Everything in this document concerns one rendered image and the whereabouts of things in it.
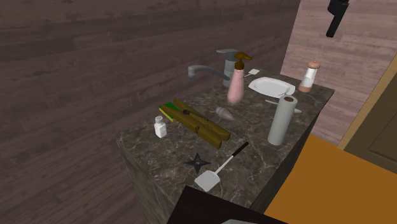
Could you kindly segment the white pepper grinder brown cap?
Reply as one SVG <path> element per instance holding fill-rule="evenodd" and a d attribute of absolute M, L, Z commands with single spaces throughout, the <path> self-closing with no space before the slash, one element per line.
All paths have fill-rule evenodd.
<path fill-rule="evenodd" d="M 320 63 L 317 61 L 310 61 L 307 64 L 307 71 L 303 77 L 298 89 L 301 92 L 310 92 L 317 70 L 320 68 Z"/>

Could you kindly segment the white salt shaker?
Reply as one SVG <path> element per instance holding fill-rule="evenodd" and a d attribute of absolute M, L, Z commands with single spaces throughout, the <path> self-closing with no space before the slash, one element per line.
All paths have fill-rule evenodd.
<path fill-rule="evenodd" d="M 159 138 L 163 138 L 167 135 L 167 127 L 162 116 L 155 117 L 154 128 L 155 128 L 155 134 Z"/>

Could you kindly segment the pink soap dispenser brown pump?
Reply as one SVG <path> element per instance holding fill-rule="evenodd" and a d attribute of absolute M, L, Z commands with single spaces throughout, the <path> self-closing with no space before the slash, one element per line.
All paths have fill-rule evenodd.
<path fill-rule="evenodd" d="M 234 56 L 237 62 L 234 65 L 234 72 L 228 90 L 228 102 L 237 104 L 244 95 L 244 62 L 243 60 L 251 60 L 252 57 L 244 52 L 237 52 Z"/>

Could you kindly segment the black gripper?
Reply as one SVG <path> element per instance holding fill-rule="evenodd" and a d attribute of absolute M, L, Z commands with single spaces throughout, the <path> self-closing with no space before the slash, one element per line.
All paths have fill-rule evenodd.
<path fill-rule="evenodd" d="M 326 32 L 326 37 L 334 37 L 348 6 L 349 0 L 330 0 L 328 11 L 333 15 L 333 19 Z"/>

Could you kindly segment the grey paper towel roll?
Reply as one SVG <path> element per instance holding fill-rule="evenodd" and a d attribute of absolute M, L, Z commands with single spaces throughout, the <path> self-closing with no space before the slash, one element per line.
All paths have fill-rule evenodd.
<path fill-rule="evenodd" d="M 280 97 L 268 134 L 268 142 L 274 146 L 282 144 L 298 100 L 292 95 Z"/>

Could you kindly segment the black throwing star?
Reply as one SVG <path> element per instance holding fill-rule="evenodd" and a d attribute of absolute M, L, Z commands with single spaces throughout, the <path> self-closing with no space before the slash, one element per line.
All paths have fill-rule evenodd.
<path fill-rule="evenodd" d="M 200 168 L 204 165 L 210 164 L 210 162 L 202 160 L 200 158 L 200 155 L 198 153 L 196 153 L 195 158 L 193 160 L 185 162 L 185 164 L 193 166 L 196 174 L 198 174 L 200 172 Z"/>

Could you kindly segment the grey cone shaped object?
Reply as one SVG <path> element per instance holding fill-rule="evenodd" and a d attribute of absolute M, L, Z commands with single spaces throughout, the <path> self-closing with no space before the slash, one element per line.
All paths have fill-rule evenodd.
<path fill-rule="evenodd" d="M 229 112 L 229 110 L 227 110 L 226 108 L 217 107 L 215 112 L 222 119 L 235 121 L 235 118 L 233 117 L 231 112 Z"/>

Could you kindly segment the dark robot stand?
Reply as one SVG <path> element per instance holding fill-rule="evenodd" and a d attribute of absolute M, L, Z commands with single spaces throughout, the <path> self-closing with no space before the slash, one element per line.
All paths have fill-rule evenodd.
<path fill-rule="evenodd" d="M 167 224 L 222 224 L 228 220 L 287 224 L 190 186 L 184 187 Z"/>

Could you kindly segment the white plate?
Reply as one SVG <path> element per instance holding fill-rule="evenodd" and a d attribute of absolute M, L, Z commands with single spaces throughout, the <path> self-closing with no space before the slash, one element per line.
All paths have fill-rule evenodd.
<path fill-rule="evenodd" d="M 283 95 L 292 95 L 295 92 L 295 86 L 275 78 L 262 77 L 253 80 L 249 88 L 262 95 L 280 98 Z"/>

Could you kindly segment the green and yellow sponge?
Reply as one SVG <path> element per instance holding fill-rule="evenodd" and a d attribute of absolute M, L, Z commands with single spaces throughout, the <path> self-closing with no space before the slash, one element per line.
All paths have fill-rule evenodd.
<path fill-rule="evenodd" d="M 161 104 L 158 108 L 172 122 L 174 121 L 174 112 L 180 111 L 180 109 L 173 105 L 173 103 L 171 102 Z"/>

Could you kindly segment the grey sink faucet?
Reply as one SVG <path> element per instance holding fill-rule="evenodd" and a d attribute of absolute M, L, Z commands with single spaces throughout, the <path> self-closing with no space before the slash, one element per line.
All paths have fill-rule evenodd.
<path fill-rule="evenodd" d="M 218 71 L 218 70 L 208 67 L 208 66 L 194 65 L 194 66 L 188 67 L 188 77 L 194 78 L 194 77 L 196 77 L 198 72 L 210 72 L 212 74 L 215 74 L 215 75 L 221 77 L 223 79 L 223 85 L 225 87 L 229 87 L 231 79 L 232 79 L 234 65 L 237 62 L 237 59 L 234 56 L 239 51 L 236 49 L 222 49 L 222 50 L 216 50 L 216 52 L 224 53 L 226 55 L 223 72 Z"/>

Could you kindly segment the brown wooden door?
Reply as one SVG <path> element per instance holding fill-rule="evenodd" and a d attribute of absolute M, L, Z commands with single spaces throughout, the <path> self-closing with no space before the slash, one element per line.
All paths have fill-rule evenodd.
<path fill-rule="evenodd" d="M 397 54 L 337 148 L 397 174 Z"/>

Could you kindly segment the large olive wooden clothespin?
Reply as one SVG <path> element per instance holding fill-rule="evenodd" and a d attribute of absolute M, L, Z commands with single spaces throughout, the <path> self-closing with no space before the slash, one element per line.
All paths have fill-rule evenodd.
<path fill-rule="evenodd" d="M 174 121 L 184 125 L 215 148 L 219 149 L 223 141 L 230 139 L 231 133 L 229 131 L 189 107 L 183 101 L 175 97 L 173 105 L 180 109 L 180 111 L 174 112 Z"/>

